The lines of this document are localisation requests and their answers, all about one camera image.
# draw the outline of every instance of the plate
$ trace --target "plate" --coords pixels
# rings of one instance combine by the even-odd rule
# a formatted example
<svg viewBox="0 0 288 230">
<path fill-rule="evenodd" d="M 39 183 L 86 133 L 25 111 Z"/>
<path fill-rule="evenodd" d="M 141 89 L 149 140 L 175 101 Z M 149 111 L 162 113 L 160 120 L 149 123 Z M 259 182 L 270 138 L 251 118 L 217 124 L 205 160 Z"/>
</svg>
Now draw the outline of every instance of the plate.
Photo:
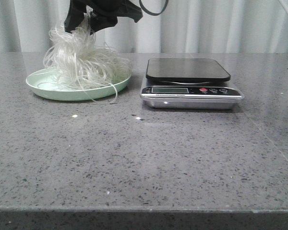
<svg viewBox="0 0 288 230">
<path fill-rule="evenodd" d="M 85 101 L 103 98 L 115 94 L 116 88 L 117 92 L 123 90 L 130 79 L 130 76 L 122 82 L 114 84 L 113 86 L 105 86 L 96 89 L 88 90 L 74 90 L 68 86 L 58 85 L 54 81 L 55 75 L 54 69 L 41 69 L 30 74 L 26 83 L 30 89 L 38 96 L 57 100 L 57 101 Z"/>
</svg>

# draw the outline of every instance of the white curtain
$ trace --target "white curtain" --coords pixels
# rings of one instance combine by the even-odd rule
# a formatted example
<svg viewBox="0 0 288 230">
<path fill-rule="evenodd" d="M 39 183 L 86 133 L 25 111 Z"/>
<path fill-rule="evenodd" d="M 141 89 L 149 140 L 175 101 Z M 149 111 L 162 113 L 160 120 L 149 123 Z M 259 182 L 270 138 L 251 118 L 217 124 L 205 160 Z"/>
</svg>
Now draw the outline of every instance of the white curtain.
<svg viewBox="0 0 288 230">
<path fill-rule="evenodd" d="M 158 12 L 164 0 L 143 4 Z M 45 52 L 68 8 L 69 0 L 0 0 L 0 51 Z M 105 43 L 137 53 L 287 53 L 288 15 L 278 0 L 169 0 L 160 16 L 98 31 L 96 45 Z"/>
</svg>

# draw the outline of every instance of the digital kitchen scale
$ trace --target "digital kitchen scale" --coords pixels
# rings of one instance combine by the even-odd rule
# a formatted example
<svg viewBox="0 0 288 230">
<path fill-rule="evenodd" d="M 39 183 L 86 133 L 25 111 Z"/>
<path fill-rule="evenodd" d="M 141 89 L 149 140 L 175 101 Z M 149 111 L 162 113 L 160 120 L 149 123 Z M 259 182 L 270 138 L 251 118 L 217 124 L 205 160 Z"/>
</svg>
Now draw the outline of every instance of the digital kitchen scale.
<svg viewBox="0 0 288 230">
<path fill-rule="evenodd" d="M 148 61 L 140 97 L 152 108 L 231 109 L 244 95 L 215 60 L 154 58 Z"/>
</svg>

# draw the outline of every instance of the white strands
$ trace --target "white strands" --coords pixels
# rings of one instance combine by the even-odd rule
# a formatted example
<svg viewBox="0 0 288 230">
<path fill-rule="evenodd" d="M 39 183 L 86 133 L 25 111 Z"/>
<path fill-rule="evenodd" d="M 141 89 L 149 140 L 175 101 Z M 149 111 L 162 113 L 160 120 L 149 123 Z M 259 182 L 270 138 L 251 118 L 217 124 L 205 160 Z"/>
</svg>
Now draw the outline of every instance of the white strands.
<svg viewBox="0 0 288 230">
<path fill-rule="evenodd" d="M 61 24 L 50 30 L 54 46 L 44 57 L 46 68 L 55 68 L 57 84 L 76 90 L 95 89 L 124 81 L 131 75 L 130 61 L 107 47 L 96 48 L 88 14 L 72 34 Z"/>
</svg>

